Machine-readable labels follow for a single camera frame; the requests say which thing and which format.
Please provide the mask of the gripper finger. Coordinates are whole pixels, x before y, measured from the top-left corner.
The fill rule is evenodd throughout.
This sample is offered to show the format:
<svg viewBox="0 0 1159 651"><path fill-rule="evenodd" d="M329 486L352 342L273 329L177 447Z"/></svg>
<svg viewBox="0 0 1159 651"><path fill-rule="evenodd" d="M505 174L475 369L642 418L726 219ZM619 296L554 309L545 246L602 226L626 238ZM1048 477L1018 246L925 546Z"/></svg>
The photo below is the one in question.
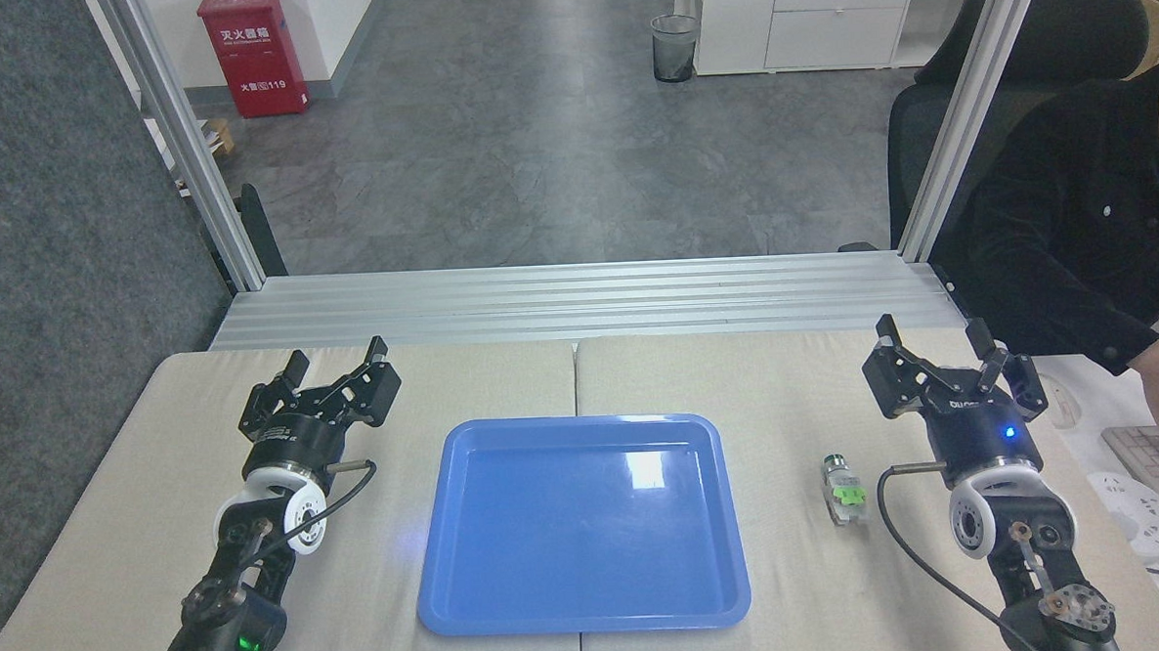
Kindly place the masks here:
<svg viewBox="0 0 1159 651"><path fill-rule="evenodd" d="M285 370L274 376L269 383L258 383L252 388L250 398L243 408L239 420L240 430L257 430L265 427L267 420L283 409L292 409L298 402L298 387L309 368L309 360L304 352L291 352Z"/></svg>
<svg viewBox="0 0 1159 651"><path fill-rule="evenodd" d="M998 378L1003 375L1009 387L1009 396L1023 420L1035 420L1048 407L1047 393L1038 380L1036 365L1027 354L1011 354L1001 341L993 339L990 328L981 319L967 321L967 339L974 353L982 361L972 392L990 396Z"/></svg>
<svg viewBox="0 0 1159 651"><path fill-rule="evenodd" d="M388 351L382 337L373 337L360 366L331 385L300 392L299 414L338 426L382 426L401 387L398 371L385 360Z"/></svg>
<svg viewBox="0 0 1159 651"><path fill-rule="evenodd" d="M875 330L877 344L862 371L883 417L892 419L918 410L932 390L952 393L952 383L942 370L903 346L892 315L882 315Z"/></svg>

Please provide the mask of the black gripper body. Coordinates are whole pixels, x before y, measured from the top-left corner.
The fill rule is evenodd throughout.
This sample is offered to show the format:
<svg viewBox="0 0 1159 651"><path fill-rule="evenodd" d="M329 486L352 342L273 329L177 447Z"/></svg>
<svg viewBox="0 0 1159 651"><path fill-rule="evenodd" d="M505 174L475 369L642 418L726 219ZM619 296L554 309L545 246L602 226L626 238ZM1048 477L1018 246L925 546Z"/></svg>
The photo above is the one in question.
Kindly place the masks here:
<svg viewBox="0 0 1159 651"><path fill-rule="evenodd" d="M309 414L274 414L265 424L245 430L253 447L242 478L264 467L307 471L313 477L331 476L326 467L341 461L347 429L343 422L321 420Z"/></svg>
<svg viewBox="0 0 1159 651"><path fill-rule="evenodd" d="M935 460L942 461L943 483L962 482L975 471L1022 461L1043 469L1027 420L1007 393L986 400L928 398L923 419Z"/></svg>

